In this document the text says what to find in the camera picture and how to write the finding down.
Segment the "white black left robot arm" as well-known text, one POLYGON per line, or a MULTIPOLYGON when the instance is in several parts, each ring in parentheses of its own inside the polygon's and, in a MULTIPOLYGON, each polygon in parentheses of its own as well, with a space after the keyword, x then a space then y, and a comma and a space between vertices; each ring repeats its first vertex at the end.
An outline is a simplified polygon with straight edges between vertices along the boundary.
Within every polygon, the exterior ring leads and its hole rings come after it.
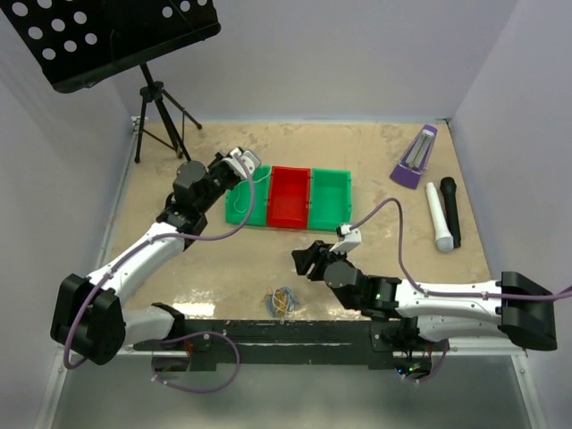
POLYGON ((184 317, 162 304, 127 313, 125 303, 159 268, 196 241, 206 241, 206 213, 241 182, 254 183, 261 161, 254 152, 234 148, 204 165, 182 164, 172 193, 150 228, 116 259, 85 277, 68 275, 61 283, 50 336, 63 345, 63 365, 85 361, 104 365, 128 345, 155 341, 165 350, 185 340, 184 317))

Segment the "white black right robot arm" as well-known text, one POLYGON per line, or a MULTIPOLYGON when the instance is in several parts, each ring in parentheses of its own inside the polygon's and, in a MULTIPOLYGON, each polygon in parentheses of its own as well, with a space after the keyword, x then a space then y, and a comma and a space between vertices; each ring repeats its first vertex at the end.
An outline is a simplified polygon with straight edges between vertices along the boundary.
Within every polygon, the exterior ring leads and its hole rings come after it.
POLYGON ((469 284, 413 284, 363 273, 321 240, 291 253, 297 274, 324 282, 341 305, 372 320, 405 321, 400 345, 420 350, 427 342, 456 337, 506 338, 521 349, 558 347, 554 296, 521 273, 469 284))

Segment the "left green plastic bin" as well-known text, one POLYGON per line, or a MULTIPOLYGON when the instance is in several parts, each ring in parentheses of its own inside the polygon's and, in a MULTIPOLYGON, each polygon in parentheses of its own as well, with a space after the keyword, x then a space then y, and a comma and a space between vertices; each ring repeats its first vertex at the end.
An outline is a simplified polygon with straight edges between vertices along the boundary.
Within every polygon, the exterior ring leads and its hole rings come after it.
MULTIPOLYGON (((266 226, 271 174, 270 165, 261 165, 252 176, 255 185, 255 201, 247 225, 266 226)), ((247 181, 242 181, 234 189, 229 190, 225 199, 225 221, 230 224, 240 223, 248 213, 250 200, 251 192, 247 181)))

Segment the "green plastic bin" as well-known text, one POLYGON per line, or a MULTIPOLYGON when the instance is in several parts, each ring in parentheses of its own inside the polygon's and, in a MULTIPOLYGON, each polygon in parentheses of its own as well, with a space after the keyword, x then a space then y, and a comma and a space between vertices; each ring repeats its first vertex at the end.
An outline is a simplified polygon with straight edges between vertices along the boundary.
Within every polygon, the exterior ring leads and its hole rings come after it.
POLYGON ((335 231, 351 217, 351 174, 331 169, 313 169, 311 174, 307 227, 335 231))
MULTIPOLYGON (((270 165, 261 165, 252 176, 255 185, 255 201, 247 225, 266 226, 271 174, 270 165)), ((240 223, 248 213, 250 200, 251 192, 247 181, 242 181, 234 189, 229 190, 225 199, 225 221, 230 224, 240 223)))

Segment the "red plastic bin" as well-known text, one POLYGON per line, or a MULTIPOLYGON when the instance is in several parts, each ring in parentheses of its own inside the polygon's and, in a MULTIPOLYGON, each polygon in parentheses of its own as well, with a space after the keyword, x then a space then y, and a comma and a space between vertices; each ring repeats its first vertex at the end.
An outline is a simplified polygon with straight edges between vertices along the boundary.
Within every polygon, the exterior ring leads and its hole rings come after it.
POLYGON ((268 192, 266 223, 277 228, 306 229, 311 170, 274 165, 268 192))

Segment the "right green plastic bin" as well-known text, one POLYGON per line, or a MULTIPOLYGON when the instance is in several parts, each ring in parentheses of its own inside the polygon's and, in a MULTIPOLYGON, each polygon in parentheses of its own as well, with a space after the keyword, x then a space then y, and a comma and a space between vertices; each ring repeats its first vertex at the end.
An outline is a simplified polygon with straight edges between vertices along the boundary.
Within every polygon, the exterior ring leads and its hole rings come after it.
POLYGON ((331 169, 313 169, 311 174, 307 227, 335 231, 351 217, 351 174, 331 169))

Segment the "white microphone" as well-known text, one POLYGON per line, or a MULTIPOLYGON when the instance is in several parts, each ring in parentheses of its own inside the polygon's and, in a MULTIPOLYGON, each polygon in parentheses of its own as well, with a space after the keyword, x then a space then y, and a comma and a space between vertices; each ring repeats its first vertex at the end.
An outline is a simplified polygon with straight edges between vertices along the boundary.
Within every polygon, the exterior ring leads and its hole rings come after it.
POLYGON ((449 253, 454 249, 454 239, 447 225, 437 189, 432 182, 425 185, 425 194, 433 222, 435 245, 440 252, 449 253))

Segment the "purple metronome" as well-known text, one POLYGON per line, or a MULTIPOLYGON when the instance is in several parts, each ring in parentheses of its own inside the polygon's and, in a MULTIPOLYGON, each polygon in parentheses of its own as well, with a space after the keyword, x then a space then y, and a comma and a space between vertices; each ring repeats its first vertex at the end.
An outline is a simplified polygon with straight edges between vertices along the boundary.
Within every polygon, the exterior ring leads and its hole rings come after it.
POLYGON ((415 136, 390 174, 390 179, 408 189, 416 189, 433 151, 438 130, 426 124, 415 136))

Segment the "black microphone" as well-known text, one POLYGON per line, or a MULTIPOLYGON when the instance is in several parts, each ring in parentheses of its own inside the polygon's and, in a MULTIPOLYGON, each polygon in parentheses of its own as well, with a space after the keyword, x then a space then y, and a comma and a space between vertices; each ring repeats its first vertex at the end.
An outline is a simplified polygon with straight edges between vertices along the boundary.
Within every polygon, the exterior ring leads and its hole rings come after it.
POLYGON ((446 222, 453 238, 453 247, 461 247, 461 230, 458 218, 457 204, 457 184, 450 176, 444 177, 440 183, 440 191, 442 193, 445 205, 446 222))

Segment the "black music stand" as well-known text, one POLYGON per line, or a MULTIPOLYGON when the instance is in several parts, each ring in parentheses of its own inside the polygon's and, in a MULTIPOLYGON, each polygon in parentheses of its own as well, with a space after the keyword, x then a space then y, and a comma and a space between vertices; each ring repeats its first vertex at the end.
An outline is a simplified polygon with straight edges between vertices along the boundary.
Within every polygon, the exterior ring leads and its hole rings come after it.
POLYGON ((3 1, 1 10, 59 93, 140 68, 147 83, 142 103, 156 105, 170 139, 166 146, 189 157, 164 105, 164 85, 147 64, 216 36, 221 24, 213 2, 3 1))

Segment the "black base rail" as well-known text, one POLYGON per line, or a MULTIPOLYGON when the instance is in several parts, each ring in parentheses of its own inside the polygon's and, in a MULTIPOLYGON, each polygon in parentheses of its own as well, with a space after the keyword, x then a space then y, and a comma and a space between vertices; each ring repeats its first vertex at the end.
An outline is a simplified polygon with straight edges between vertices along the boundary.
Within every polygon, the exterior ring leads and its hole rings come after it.
POLYGON ((411 322, 404 321, 216 319, 187 319, 180 325, 171 337, 196 333, 198 337, 189 341, 189 347, 182 341, 145 341, 134 349, 159 356, 173 353, 190 358, 192 370, 214 370, 218 364, 236 361, 231 345, 214 336, 214 332, 236 344, 243 365, 353 365, 389 370, 410 364, 415 357, 425 365, 429 351, 436 354, 446 349, 444 341, 432 346, 417 336, 411 322))

